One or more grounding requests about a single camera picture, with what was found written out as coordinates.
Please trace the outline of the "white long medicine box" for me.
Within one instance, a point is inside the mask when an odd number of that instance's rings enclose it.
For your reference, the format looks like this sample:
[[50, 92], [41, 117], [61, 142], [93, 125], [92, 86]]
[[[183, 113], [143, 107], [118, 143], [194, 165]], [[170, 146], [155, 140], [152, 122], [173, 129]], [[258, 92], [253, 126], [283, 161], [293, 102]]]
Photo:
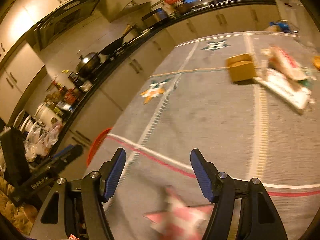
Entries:
[[254, 77], [254, 82], [262, 85], [289, 104], [298, 114], [303, 114], [311, 100], [311, 90], [296, 81], [288, 79], [284, 74], [265, 69], [264, 77]]

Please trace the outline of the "red white plastic bag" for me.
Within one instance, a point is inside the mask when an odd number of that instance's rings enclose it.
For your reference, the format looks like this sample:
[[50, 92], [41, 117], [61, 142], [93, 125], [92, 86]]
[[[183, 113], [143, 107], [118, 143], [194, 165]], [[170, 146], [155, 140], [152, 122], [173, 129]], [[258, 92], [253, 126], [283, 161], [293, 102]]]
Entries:
[[291, 81], [298, 82], [312, 79], [313, 75], [310, 70], [299, 64], [284, 49], [270, 45], [268, 48], [263, 48], [260, 51], [268, 58], [267, 66], [263, 68], [263, 80], [266, 80], [267, 78], [267, 69], [269, 68], [269, 65], [272, 66], [272, 69], [283, 74]]

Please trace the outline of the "teal tissue pack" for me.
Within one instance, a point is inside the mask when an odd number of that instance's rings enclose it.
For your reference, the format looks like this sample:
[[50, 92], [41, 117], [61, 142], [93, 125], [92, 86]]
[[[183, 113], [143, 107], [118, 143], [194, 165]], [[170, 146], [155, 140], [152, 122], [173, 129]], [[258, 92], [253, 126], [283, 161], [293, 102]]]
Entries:
[[313, 81], [312, 79], [305, 79], [305, 80], [299, 80], [298, 83], [307, 89], [311, 89]]

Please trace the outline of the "red plastic trash basket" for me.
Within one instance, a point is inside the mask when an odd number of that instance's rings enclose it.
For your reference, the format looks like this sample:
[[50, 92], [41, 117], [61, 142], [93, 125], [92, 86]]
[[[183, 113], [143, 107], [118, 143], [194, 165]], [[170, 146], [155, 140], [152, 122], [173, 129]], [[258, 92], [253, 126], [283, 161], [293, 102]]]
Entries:
[[96, 152], [99, 150], [100, 145], [103, 143], [105, 138], [107, 137], [108, 133], [110, 133], [112, 128], [107, 128], [104, 131], [102, 131], [97, 138], [93, 141], [92, 145], [90, 146], [88, 157], [86, 160], [86, 165], [89, 166], [92, 159], [94, 158]]

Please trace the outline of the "crumpled plastic bags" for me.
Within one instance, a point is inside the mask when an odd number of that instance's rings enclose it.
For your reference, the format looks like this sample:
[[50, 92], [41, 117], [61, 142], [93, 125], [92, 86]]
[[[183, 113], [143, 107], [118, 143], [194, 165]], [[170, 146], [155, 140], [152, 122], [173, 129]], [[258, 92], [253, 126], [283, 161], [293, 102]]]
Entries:
[[35, 123], [24, 141], [27, 162], [33, 162], [36, 157], [47, 157], [51, 148], [58, 141], [62, 128], [63, 124], [60, 121], [53, 124], [49, 129]]

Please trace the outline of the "white electric kettle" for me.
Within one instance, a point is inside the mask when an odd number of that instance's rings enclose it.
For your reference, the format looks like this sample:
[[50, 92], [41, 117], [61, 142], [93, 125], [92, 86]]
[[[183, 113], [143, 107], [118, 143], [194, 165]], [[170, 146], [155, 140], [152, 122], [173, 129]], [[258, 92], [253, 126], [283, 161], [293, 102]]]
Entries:
[[37, 108], [35, 118], [37, 121], [42, 122], [47, 129], [52, 128], [53, 124], [57, 122], [62, 123], [62, 119], [44, 102]]

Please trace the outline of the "lidded steel pot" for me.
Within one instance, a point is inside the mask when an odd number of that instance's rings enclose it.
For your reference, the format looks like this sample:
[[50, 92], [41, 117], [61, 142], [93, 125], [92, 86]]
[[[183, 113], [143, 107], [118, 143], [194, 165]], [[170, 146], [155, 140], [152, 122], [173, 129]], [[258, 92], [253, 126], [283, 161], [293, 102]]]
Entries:
[[89, 78], [89, 76], [100, 66], [100, 57], [98, 53], [91, 52], [85, 57], [80, 55], [80, 62], [76, 66], [76, 71], [83, 79]]

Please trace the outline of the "black wok pan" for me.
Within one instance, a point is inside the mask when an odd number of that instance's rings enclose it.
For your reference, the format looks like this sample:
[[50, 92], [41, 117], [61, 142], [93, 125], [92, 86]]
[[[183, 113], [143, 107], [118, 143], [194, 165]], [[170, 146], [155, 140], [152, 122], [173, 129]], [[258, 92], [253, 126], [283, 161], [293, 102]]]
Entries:
[[115, 41], [111, 42], [109, 45], [107, 45], [105, 48], [103, 48], [99, 54], [100, 55], [112, 55], [117, 49], [119, 49], [123, 44], [124, 37], [134, 28], [134, 25], [128, 25], [122, 34], [122, 36]]

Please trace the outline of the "grey patterned tablecloth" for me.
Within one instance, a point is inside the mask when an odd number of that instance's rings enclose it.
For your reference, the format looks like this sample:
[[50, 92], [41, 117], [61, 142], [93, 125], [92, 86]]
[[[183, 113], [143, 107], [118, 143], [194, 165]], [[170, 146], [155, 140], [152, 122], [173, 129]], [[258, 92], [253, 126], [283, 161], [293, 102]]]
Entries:
[[[257, 72], [278, 46], [311, 75], [311, 98], [297, 113], [261, 85], [232, 83], [225, 61], [249, 53]], [[299, 239], [319, 209], [319, 72], [309, 42], [288, 34], [236, 33], [178, 45], [126, 107], [95, 154], [97, 170], [122, 147], [127, 162], [104, 205], [115, 239], [159, 239], [148, 213], [165, 210], [171, 186], [187, 206], [208, 204], [190, 164], [197, 148], [233, 178], [257, 177], [289, 239]]]

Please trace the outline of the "black range hood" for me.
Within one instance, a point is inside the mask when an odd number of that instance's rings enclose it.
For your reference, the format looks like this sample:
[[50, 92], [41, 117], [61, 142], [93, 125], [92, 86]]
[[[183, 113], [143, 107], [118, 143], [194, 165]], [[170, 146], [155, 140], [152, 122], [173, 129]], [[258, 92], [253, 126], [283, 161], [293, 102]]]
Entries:
[[100, 0], [70, 0], [44, 17], [35, 28], [39, 49], [43, 50], [62, 33], [91, 16]]

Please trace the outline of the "orange peel pieces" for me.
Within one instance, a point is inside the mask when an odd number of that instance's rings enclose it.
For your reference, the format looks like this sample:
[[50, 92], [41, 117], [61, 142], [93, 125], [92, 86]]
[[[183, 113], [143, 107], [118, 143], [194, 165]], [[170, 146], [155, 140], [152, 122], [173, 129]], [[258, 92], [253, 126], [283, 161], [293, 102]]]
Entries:
[[317, 70], [320, 70], [320, 56], [314, 56], [312, 58], [312, 64]]

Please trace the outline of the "blue plastic bag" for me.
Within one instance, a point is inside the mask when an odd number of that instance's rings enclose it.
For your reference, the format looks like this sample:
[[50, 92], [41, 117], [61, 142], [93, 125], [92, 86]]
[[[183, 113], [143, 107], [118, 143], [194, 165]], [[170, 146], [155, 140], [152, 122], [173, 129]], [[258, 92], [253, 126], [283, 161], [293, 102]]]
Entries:
[[280, 20], [277, 22], [269, 22], [269, 26], [265, 29], [265, 31], [293, 33], [293, 31], [289, 26], [289, 22], [285, 20]]

